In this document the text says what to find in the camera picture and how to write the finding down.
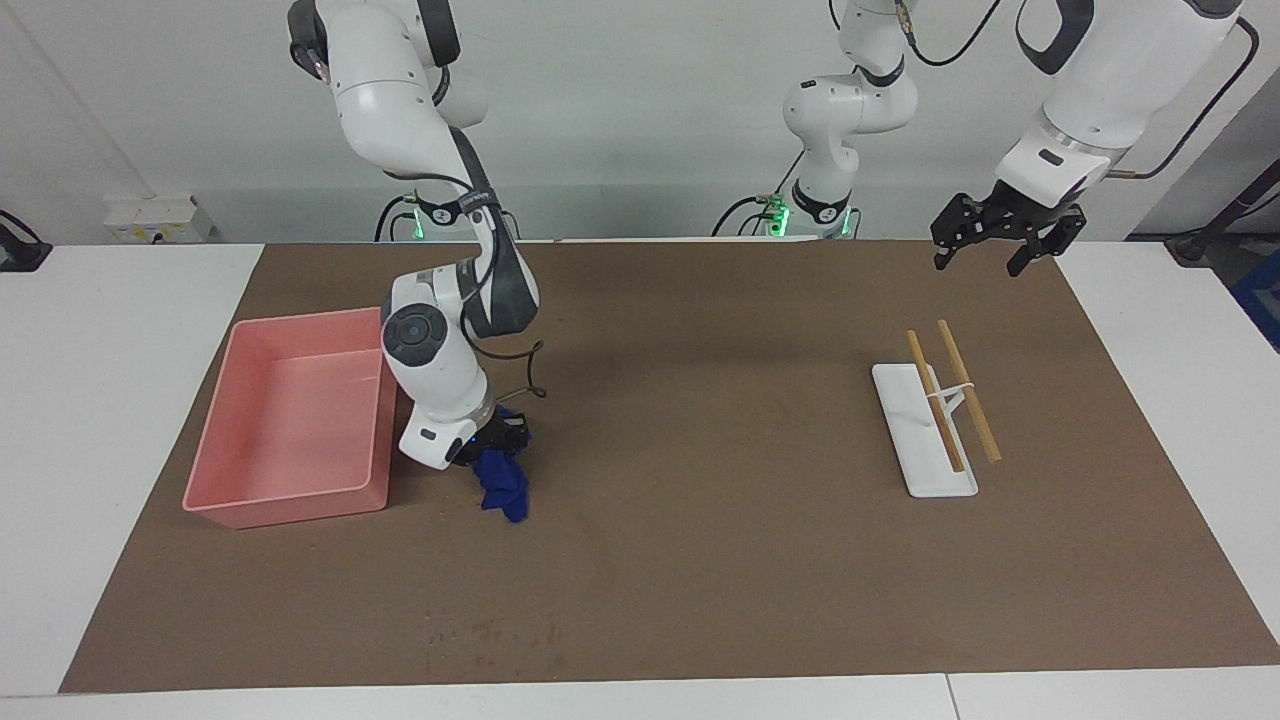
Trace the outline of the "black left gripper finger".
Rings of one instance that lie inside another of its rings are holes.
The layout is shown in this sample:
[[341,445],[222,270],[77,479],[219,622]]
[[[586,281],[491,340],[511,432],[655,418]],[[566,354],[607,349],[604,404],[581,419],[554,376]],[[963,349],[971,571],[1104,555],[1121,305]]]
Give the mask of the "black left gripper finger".
[[933,264],[938,272],[947,268],[960,249],[986,240],[989,202],[970,195],[954,195],[931,223],[934,245]]
[[1046,256],[1062,255],[1084,229],[1087,218],[1080,205],[1070,205],[1043,232],[1033,231],[1024,245],[1007,261],[1010,277],[1019,277],[1032,263]]

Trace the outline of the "blue cloth towel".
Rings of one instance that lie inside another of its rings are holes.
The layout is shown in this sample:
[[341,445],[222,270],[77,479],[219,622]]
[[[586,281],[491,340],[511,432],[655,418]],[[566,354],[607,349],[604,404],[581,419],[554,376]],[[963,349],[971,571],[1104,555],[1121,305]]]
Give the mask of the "blue cloth towel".
[[500,510],[507,521],[529,516],[529,479],[513,454],[485,448],[472,465],[483,488],[484,510]]

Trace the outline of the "wooden rack rod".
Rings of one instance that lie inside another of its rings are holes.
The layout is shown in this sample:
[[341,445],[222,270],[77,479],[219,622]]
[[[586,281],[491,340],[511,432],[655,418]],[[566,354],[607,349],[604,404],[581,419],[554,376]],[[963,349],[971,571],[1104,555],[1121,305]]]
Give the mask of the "wooden rack rod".
[[977,393],[977,387],[974,386],[972,375],[963,359],[954,332],[951,331],[950,324],[945,319],[938,319],[937,327],[942,337],[943,346],[948,354],[951,368],[960,384],[960,389],[965,398],[965,405],[968,406],[968,411],[975,427],[982,448],[989,462],[1000,462],[1004,460],[1004,455],[995,438],[995,433],[987,418],[986,410],[982,405],[980,397]]
[[952,471],[961,471],[964,469],[963,456],[959,452],[957,442],[954,433],[948,425],[948,414],[941,401],[940,387],[937,386],[934,377],[931,373],[931,366],[925,360],[925,355],[919,341],[918,333],[914,329],[906,331],[908,346],[911,352],[911,360],[916,370],[918,378],[924,389],[925,401],[931,410],[934,425],[940,433],[943,450],[948,459],[948,464]]

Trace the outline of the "pink plastic bin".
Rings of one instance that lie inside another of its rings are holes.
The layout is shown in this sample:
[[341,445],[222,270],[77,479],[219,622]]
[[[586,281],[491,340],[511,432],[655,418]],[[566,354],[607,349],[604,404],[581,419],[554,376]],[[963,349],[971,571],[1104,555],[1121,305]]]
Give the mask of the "pink plastic bin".
[[182,506],[248,529],[388,505],[397,384],[376,307],[237,322]]

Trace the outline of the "brown table mat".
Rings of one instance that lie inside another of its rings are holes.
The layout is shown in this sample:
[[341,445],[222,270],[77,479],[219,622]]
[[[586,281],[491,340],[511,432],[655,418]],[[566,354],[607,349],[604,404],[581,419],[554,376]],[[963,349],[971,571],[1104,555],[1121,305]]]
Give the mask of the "brown table mat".
[[[1280,664],[1064,273],[986,245],[558,243],[531,512],[394,456],[380,512],[187,512],[211,366],[65,693]],[[870,369],[959,384],[979,493],[908,493]]]

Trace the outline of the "blue box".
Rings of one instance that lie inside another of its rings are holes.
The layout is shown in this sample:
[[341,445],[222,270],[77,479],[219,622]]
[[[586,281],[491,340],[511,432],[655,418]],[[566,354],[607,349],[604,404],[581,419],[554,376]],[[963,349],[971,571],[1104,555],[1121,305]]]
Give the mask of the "blue box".
[[1229,292],[1260,333],[1280,354],[1280,249],[1261,259],[1239,281],[1231,283]]

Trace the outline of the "white power strip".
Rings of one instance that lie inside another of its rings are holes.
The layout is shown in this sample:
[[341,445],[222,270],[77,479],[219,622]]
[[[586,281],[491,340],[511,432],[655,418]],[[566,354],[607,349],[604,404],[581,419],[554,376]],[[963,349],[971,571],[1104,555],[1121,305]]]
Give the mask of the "white power strip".
[[212,218],[191,195],[110,202],[102,227],[124,243],[211,243],[220,237]]

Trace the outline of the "black clamp mount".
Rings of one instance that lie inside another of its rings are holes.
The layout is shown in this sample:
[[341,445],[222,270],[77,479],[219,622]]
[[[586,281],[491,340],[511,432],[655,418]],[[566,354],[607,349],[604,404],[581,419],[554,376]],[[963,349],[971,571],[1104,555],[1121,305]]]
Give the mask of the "black clamp mount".
[[26,222],[0,209],[0,273],[36,272],[52,250]]

